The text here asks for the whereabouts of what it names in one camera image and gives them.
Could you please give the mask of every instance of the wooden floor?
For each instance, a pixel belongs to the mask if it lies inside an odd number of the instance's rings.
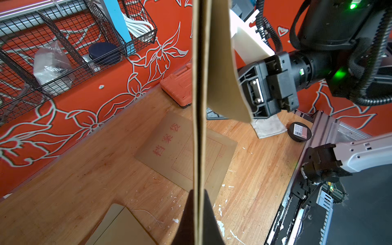
[[[170,244],[188,193],[134,158],[168,112],[192,117],[158,87],[0,203],[0,244],[84,244],[112,203],[129,210],[157,244]],[[311,123],[287,112],[283,124]],[[238,142],[214,212],[226,244],[263,244],[304,144],[287,133],[259,140],[250,124],[208,121]]]

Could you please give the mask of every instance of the barcode label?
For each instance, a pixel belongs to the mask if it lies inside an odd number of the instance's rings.
[[[305,127],[303,127],[303,126],[301,126],[301,125],[294,124],[294,135],[306,139],[307,130],[306,130]]]

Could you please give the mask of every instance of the black round puck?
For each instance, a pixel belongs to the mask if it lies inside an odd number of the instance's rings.
[[[312,137],[312,131],[308,126],[300,122],[293,122],[287,130],[289,136],[297,142],[305,142]]]
[[[89,55],[100,65],[114,65],[120,61],[120,52],[114,51],[117,46],[108,42],[96,42],[89,46]]]

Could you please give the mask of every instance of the plastic bag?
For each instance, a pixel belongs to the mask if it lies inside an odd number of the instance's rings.
[[[40,85],[45,85],[71,70],[69,59],[59,47],[58,41],[38,49],[35,53],[33,73]],[[75,76],[69,74],[42,88],[48,94],[56,96],[70,89],[73,80],[75,80]]]

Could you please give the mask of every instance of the metal rail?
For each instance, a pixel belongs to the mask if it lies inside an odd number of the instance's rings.
[[[62,4],[67,1],[69,0],[58,0],[55,3],[52,1],[44,1],[29,6],[1,12],[0,37],[43,24],[44,21],[41,19],[39,14],[36,13],[36,11],[40,11],[41,13],[49,17],[51,20],[57,20],[59,18],[73,15],[87,9],[83,0],[74,0],[71,3]]]

